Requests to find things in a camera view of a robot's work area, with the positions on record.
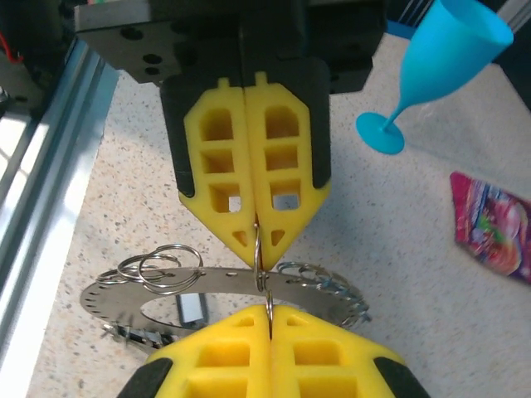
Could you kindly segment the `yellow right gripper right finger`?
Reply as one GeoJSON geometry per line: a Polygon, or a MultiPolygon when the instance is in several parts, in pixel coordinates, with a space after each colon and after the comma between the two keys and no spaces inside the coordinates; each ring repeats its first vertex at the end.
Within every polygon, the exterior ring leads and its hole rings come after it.
{"type": "Polygon", "coordinates": [[[428,397],[402,357],[285,305],[273,309],[273,397],[428,397]]]}

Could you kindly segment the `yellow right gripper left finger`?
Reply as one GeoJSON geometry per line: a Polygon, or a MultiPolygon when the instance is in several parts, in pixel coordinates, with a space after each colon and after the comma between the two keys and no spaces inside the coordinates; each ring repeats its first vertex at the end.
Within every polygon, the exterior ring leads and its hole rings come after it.
{"type": "Polygon", "coordinates": [[[252,305],[155,350],[119,397],[271,397],[266,307],[252,305]]]}

